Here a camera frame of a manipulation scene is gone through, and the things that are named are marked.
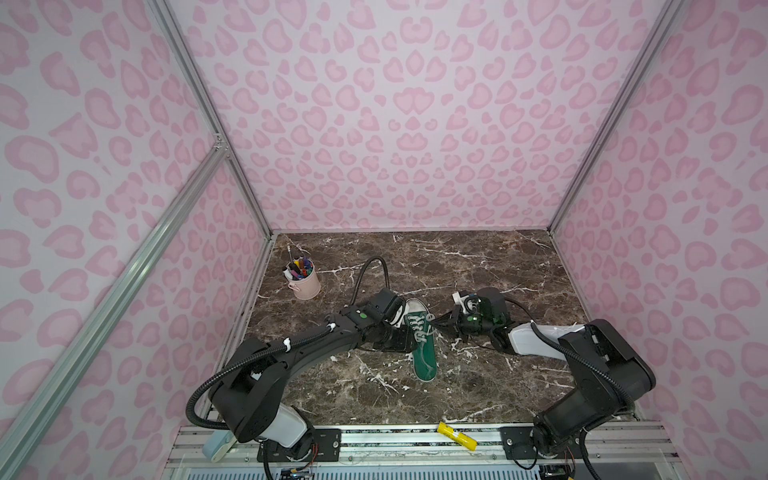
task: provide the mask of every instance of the light blue object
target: light blue object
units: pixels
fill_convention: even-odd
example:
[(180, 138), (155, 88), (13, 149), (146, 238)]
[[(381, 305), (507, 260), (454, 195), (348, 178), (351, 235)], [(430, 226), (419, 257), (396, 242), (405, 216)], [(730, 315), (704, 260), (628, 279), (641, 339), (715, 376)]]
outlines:
[(235, 442), (237, 439), (229, 430), (214, 430), (203, 445), (203, 455), (214, 463), (218, 462), (230, 451)]

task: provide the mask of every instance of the yellow glue stick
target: yellow glue stick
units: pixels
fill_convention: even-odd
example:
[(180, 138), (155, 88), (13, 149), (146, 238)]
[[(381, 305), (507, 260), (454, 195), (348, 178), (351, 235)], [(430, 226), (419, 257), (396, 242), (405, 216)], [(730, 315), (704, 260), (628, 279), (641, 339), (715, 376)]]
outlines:
[(464, 435), (463, 433), (455, 431), (454, 429), (447, 426), (443, 422), (440, 422), (440, 425), (437, 426), (437, 433), (442, 433), (443, 435), (450, 438), (451, 440), (458, 443), (459, 445), (466, 447), (471, 452), (474, 452), (475, 449), (478, 448), (478, 443), (475, 439), (472, 439), (467, 435)]

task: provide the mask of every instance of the pink cup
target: pink cup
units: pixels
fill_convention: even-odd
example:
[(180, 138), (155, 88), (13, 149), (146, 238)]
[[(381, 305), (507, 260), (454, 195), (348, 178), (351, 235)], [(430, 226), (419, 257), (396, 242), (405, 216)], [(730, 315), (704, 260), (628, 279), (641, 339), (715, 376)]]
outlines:
[(289, 280), (288, 288), (293, 290), (293, 295), (299, 300), (310, 300), (320, 293), (320, 280), (317, 278), (316, 268), (312, 268), (312, 273), (307, 278), (301, 280)]

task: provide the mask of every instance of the metal bracket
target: metal bracket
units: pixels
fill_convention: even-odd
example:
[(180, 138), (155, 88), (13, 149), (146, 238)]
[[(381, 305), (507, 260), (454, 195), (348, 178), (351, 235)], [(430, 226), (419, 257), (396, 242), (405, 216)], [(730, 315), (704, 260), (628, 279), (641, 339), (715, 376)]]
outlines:
[[(318, 446), (317, 458), (315, 462), (338, 462), (339, 451), (341, 450), (341, 430), (340, 429), (315, 429), (315, 442)], [(259, 449), (257, 460), (263, 462), (263, 449)], [(270, 453), (270, 462), (287, 463), (295, 462), (281, 452)]]
[[(536, 451), (531, 443), (532, 427), (501, 427), (498, 432), (502, 435), (502, 447), (507, 460), (532, 460), (536, 458)], [(571, 440), (568, 442), (575, 458), (581, 458), (578, 444)], [(554, 458), (565, 460), (565, 452), (558, 453)]]

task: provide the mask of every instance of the wall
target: wall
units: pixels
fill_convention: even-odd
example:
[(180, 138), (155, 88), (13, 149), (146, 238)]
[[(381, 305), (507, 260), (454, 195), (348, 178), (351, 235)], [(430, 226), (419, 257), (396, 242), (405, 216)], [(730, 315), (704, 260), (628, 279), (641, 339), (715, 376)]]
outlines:
[(663, 4), (171, 3), (281, 230), (548, 225)]
[(693, 479), (768, 465), (766, 25), (765, 2), (694, 2), (557, 235)]
[(212, 137), (141, 0), (0, 5), (0, 435)]
[(235, 185), (222, 165), (21, 478), (145, 479), (163, 468), (265, 241)]

